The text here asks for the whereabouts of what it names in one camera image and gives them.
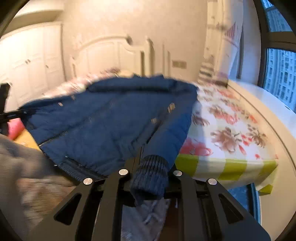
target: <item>white headboard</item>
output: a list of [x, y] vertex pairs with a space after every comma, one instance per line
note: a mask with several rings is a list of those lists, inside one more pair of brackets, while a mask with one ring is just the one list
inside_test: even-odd
[[151, 76], [151, 40], [146, 37], [143, 46], [132, 46], [128, 40], [128, 36], [105, 36], [83, 43], [70, 56], [72, 77], [97, 74], [113, 67]]

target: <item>yellow surface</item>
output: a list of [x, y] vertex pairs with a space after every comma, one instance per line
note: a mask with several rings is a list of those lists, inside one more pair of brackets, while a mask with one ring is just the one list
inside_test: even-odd
[[179, 154], [175, 160], [175, 164], [178, 170], [183, 171], [192, 177], [198, 164], [198, 156]]
[[270, 194], [273, 189], [273, 186], [268, 184], [264, 188], [261, 188], [258, 192], [260, 195], [267, 195]]
[[277, 162], [274, 161], [264, 161], [263, 167], [261, 169], [261, 172], [259, 173], [259, 176], [270, 174], [273, 172], [273, 170], [277, 167]]
[[37, 143], [31, 134], [25, 129], [23, 132], [15, 139], [15, 142], [26, 147], [34, 148], [40, 150]]
[[226, 159], [224, 170], [219, 176], [219, 179], [237, 181], [245, 172], [246, 168], [246, 160]]

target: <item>window frame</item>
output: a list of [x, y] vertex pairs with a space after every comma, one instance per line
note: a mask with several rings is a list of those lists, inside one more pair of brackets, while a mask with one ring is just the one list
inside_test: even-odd
[[263, 88], [267, 76], [268, 49], [272, 48], [296, 52], [296, 21], [291, 12], [287, 10], [280, 0], [269, 0], [274, 6], [268, 8], [268, 10], [277, 9], [292, 29], [292, 32], [270, 32], [267, 15], [261, 0], [253, 1], [258, 15], [261, 36], [261, 62], [258, 86]]

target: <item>jacket sleeve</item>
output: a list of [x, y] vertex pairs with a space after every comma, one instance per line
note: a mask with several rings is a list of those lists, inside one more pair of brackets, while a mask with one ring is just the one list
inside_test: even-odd
[[194, 85], [180, 82], [174, 91], [175, 109], [151, 137], [144, 148], [143, 157], [158, 155], [168, 162], [170, 169], [182, 147], [189, 127], [194, 103], [197, 101], [197, 88]]
[[191, 125], [192, 107], [197, 100], [197, 88], [179, 82], [173, 91], [175, 109], [151, 137], [144, 148], [141, 163], [131, 181], [131, 193], [136, 203], [144, 197], [163, 197], [168, 185], [168, 171], [187, 137]]

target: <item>pillow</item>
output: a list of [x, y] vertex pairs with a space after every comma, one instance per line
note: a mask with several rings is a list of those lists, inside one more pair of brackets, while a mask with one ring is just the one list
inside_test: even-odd
[[35, 142], [34, 138], [31, 136], [30, 132], [26, 129], [21, 132], [21, 134], [15, 139], [15, 143], [40, 150], [39, 146]]
[[14, 140], [25, 129], [20, 118], [12, 119], [8, 123], [8, 138]]

